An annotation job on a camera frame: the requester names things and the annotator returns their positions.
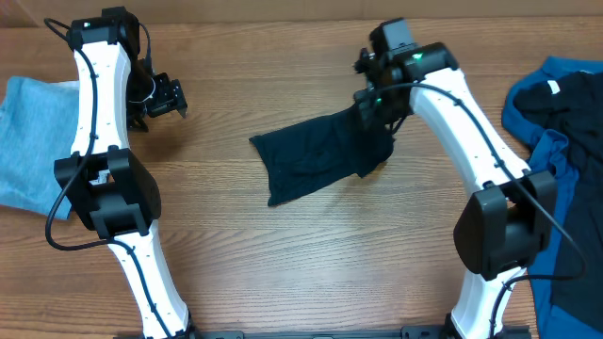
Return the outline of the dark navy t-shirt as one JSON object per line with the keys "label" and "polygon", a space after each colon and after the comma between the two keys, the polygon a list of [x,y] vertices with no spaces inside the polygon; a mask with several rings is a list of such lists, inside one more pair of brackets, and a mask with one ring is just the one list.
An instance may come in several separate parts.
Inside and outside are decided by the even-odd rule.
{"label": "dark navy t-shirt", "polygon": [[314,193],[352,174],[363,178],[394,149],[394,139],[384,126],[362,126],[355,105],[251,137],[250,142],[268,172],[270,207]]}

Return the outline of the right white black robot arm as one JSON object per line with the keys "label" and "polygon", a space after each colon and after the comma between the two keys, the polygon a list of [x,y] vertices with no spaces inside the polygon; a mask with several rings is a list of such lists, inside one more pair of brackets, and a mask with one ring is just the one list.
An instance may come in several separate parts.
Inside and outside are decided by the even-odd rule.
{"label": "right white black robot arm", "polygon": [[438,137],[468,198],[453,230],[466,268],[459,299],[443,325],[405,327],[402,337],[529,338],[529,327],[505,326],[502,316],[514,286],[549,245],[555,179],[509,148],[443,43],[363,49],[354,70],[367,80],[354,95],[362,124],[384,121],[396,132],[417,115]]}

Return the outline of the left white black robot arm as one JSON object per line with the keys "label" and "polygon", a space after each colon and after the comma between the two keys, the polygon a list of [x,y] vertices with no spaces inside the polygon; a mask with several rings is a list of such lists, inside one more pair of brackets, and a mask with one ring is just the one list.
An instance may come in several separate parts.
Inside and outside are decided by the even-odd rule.
{"label": "left white black robot arm", "polygon": [[147,131],[147,117],[186,114],[180,83],[155,72],[150,50],[140,48],[150,34],[125,8],[75,20],[60,37],[78,69],[79,112],[70,153],[54,164],[61,191],[47,219],[67,200],[98,236],[81,247],[113,252],[138,305],[142,337],[189,338],[191,316],[159,239],[159,188],[128,139],[131,130]]}

